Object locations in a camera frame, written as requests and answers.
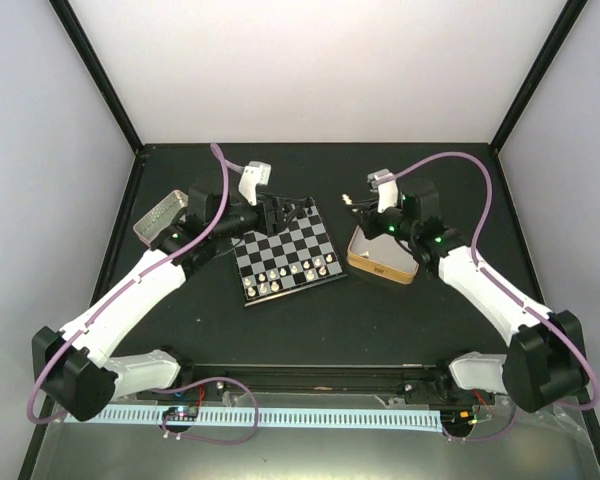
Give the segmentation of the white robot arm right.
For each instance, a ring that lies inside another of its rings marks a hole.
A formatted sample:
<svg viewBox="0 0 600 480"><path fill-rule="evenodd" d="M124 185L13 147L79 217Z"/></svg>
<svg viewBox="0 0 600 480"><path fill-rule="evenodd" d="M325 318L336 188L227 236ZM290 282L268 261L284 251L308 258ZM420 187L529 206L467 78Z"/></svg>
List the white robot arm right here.
<svg viewBox="0 0 600 480"><path fill-rule="evenodd" d="M456 403L476 389L507 395L533 413L589 383L579 319L534 301L493 270L458 230L444 223L430 181L369 183L373 198L342 197L364 236L392 237L419 266L468 300L507 347L503 354L469 352L452 360L434 379L441 400Z"/></svg>

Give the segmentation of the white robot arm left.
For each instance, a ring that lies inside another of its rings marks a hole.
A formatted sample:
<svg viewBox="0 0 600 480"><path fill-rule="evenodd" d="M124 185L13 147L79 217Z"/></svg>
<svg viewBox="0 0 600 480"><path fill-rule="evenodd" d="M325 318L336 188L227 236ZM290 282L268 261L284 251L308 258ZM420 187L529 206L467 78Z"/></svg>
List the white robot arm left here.
<svg viewBox="0 0 600 480"><path fill-rule="evenodd" d="M94 418L118 397L144 390L187 397L195 376L170 350L113 353L159 302L217 257L222 244L251 232L279 234L309 204L256 188L244 180L236 193L174 190L145 214L134 231L148 249L132 270L59 330L43 327L34 335L34 390L79 421Z"/></svg>

